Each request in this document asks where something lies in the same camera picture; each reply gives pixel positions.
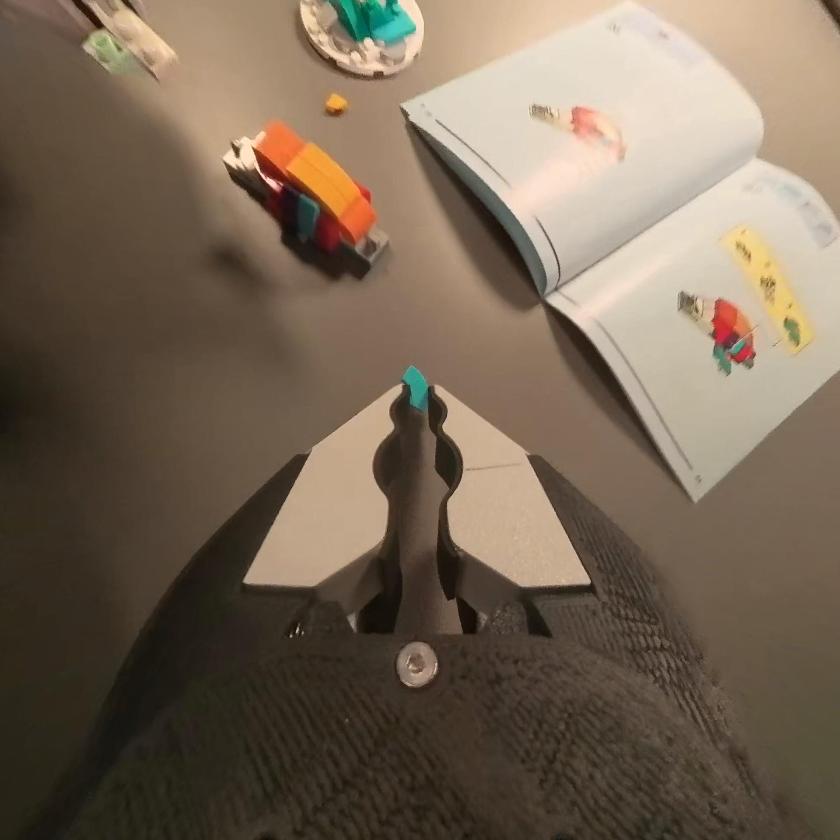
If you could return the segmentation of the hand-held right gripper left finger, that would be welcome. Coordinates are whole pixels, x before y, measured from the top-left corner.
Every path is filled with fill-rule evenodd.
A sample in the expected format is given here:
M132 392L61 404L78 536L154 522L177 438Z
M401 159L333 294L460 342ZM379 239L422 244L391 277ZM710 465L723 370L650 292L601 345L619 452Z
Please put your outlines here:
M397 385L306 453L245 573L247 593L332 603L357 633L395 631L402 425Z

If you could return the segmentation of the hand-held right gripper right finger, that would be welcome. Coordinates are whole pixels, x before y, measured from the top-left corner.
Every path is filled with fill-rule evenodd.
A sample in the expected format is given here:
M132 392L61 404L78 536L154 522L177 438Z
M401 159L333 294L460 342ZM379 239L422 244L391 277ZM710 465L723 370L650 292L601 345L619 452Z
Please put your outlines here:
M428 389L434 467L446 490L437 525L437 576L462 634L499 606L518 604L546 634L542 596L592 593L592 579L529 452L442 386Z

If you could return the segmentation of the orange lego balloon build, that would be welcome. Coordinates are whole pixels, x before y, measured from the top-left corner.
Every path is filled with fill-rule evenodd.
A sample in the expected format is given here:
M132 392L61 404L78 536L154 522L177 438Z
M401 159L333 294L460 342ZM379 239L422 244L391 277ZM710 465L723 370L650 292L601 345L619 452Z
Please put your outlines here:
M371 191L287 123L272 120L254 137L231 140L221 159L282 241L328 273L361 279L389 248Z

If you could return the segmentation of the pale green lego piece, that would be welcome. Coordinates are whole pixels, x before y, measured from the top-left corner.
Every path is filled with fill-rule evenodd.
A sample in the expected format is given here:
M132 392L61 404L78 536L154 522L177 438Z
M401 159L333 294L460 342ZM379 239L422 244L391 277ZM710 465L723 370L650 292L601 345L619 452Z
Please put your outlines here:
M85 1L79 6L92 24L81 48L108 72L143 70L163 81L179 65L175 50L146 21L143 2Z

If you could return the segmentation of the white round lego base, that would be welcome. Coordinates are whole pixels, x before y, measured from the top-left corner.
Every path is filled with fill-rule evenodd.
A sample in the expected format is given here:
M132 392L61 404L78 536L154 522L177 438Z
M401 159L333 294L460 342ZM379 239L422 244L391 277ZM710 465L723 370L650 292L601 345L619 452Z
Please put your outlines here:
M421 53L424 18L415 1L299 1L310 47L343 73L393 77Z

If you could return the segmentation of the open instruction booklet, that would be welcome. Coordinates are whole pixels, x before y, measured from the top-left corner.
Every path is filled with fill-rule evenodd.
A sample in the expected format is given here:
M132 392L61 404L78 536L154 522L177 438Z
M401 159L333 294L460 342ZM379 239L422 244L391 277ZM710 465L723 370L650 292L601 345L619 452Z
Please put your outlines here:
M838 373L838 219L761 112L624 2L401 105L693 501Z

